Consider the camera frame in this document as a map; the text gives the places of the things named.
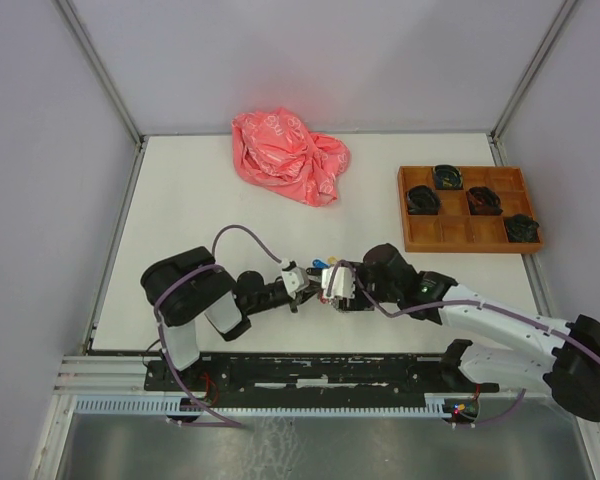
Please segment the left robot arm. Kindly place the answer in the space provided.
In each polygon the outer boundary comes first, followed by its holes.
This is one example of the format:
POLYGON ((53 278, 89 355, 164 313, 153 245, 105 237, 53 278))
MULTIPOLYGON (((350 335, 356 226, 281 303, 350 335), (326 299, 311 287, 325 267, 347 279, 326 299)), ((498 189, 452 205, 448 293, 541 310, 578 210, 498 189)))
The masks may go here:
POLYGON ((151 265, 140 284, 158 323, 167 379, 181 390, 192 389, 201 378, 198 317, 230 342, 251 328, 252 315, 284 306, 295 313, 321 291, 320 283, 293 261, 284 261, 280 275, 267 283, 251 270, 233 277, 205 247, 151 265))

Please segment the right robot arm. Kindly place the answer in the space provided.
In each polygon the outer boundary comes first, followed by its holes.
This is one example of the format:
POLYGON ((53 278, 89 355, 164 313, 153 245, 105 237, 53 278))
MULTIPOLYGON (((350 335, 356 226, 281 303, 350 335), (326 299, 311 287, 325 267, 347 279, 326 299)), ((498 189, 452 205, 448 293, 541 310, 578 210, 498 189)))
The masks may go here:
POLYGON ((418 271, 391 244, 362 261, 340 260, 321 273, 323 296, 341 311, 377 309, 472 332, 486 347, 455 340, 440 364, 447 389, 497 384, 549 394, 567 412, 600 422, 600 322, 528 314, 492 301, 434 271, 418 271))

